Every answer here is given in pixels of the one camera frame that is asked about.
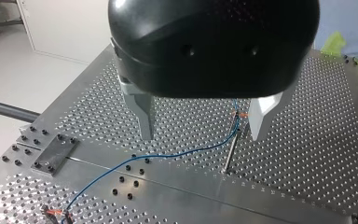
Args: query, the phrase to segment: metal bar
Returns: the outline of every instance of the metal bar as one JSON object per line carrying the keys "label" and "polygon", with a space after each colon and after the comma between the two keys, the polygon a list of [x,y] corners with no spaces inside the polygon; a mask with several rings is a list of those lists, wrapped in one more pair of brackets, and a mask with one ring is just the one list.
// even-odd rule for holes
{"label": "metal bar", "polygon": [[229,165],[231,164],[232,156],[234,155],[234,149],[235,149],[235,146],[237,145],[239,136],[241,136],[240,130],[238,130],[237,133],[235,134],[234,140],[232,140],[231,147],[229,148],[226,165],[225,165],[225,168],[223,168],[224,173],[228,173]]}
{"label": "metal bar", "polygon": [[33,123],[40,114],[12,105],[5,105],[0,103],[0,115]]}
{"label": "metal bar", "polygon": [[0,21],[0,27],[1,26],[10,26],[10,25],[22,25],[24,22],[22,19],[14,20],[14,21]]}

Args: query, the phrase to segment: perforated metal table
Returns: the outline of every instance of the perforated metal table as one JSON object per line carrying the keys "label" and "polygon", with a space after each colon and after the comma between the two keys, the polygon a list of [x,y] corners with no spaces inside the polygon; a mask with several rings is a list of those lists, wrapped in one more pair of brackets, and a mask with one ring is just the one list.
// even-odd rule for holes
{"label": "perforated metal table", "polygon": [[[64,207],[132,154],[173,154],[226,138],[231,100],[158,98],[155,140],[143,141],[122,101],[112,54],[106,48],[34,122],[35,131],[24,131],[26,140],[19,138],[7,160],[0,160],[0,223],[45,223],[42,204]],[[133,161],[130,170],[122,167],[86,191],[72,207],[74,220],[351,223],[351,215],[358,216],[357,69],[352,61],[310,52],[291,104],[273,120],[265,140],[240,138],[230,174],[221,173],[229,145]],[[240,100],[241,110],[248,105]],[[36,158],[57,133],[76,137],[77,146],[54,176],[35,172]]]}

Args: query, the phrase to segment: blue wire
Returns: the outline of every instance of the blue wire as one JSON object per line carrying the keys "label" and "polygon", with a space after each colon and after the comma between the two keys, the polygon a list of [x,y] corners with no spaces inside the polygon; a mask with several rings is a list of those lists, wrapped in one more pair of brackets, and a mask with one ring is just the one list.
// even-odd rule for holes
{"label": "blue wire", "polygon": [[[238,105],[237,105],[237,100],[234,100],[234,106],[236,108],[236,110],[238,109]],[[208,149],[212,149],[215,147],[221,147],[222,145],[224,145],[225,143],[227,143],[237,132],[238,128],[239,128],[239,118],[237,117],[236,120],[236,124],[235,124],[235,128],[233,130],[233,132],[231,133],[231,135],[229,135],[226,140],[224,140],[223,142],[214,145],[212,147],[204,147],[204,148],[198,148],[198,149],[193,149],[193,150],[189,150],[187,152],[182,152],[179,154],[173,154],[173,155],[144,155],[144,156],[139,156],[139,157],[134,157],[131,159],[128,159],[126,161],[123,161],[121,164],[111,168],[110,170],[106,171],[104,174],[98,176],[96,179],[94,179],[93,181],[89,182],[88,185],[86,187],[84,187],[80,192],[78,192],[78,194],[75,196],[75,198],[68,204],[68,206],[66,206],[66,210],[69,211],[69,208],[72,206],[72,204],[76,201],[76,199],[82,195],[84,193],[84,191],[86,191],[89,187],[91,187],[93,184],[95,184],[97,181],[99,181],[100,179],[104,178],[106,175],[109,175],[110,173],[114,172],[116,169],[118,169],[119,167],[121,167],[122,165],[130,162],[130,161],[137,161],[140,159],[146,159],[146,158],[174,158],[174,157],[180,157],[180,156],[184,156],[190,153],[194,153],[194,152],[198,152],[198,151],[203,151],[203,150],[208,150]],[[63,218],[61,220],[61,224],[63,224],[63,222],[65,221],[65,218]]]}
{"label": "blue wire", "polygon": [[237,99],[234,99],[234,108],[235,108],[235,112],[238,111],[238,104],[237,104]]}

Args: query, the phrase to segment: white cabinet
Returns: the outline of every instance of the white cabinet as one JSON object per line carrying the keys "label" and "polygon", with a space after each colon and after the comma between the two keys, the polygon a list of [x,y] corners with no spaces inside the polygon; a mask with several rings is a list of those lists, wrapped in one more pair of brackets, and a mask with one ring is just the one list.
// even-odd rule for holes
{"label": "white cabinet", "polygon": [[36,52],[90,63],[109,44],[108,0],[18,0]]}

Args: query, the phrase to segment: metal rod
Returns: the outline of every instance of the metal rod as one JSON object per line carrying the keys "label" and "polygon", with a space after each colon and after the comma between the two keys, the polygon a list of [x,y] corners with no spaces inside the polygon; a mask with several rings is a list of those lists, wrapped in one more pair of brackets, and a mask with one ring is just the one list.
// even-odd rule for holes
{"label": "metal rod", "polygon": [[5,105],[0,103],[0,115],[33,123],[40,114],[12,105]]}
{"label": "metal rod", "polygon": [[234,155],[234,149],[235,149],[235,146],[237,145],[239,136],[241,136],[240,130],[238,130],[237,133],[235,134],[234,140],[232,140],[231,146],[229,148],[226,165],[225,165],[225,168],[223,168],[224,173],[228,173],[229,165],[231,164],[231,159],[232,159],[232,156]]}

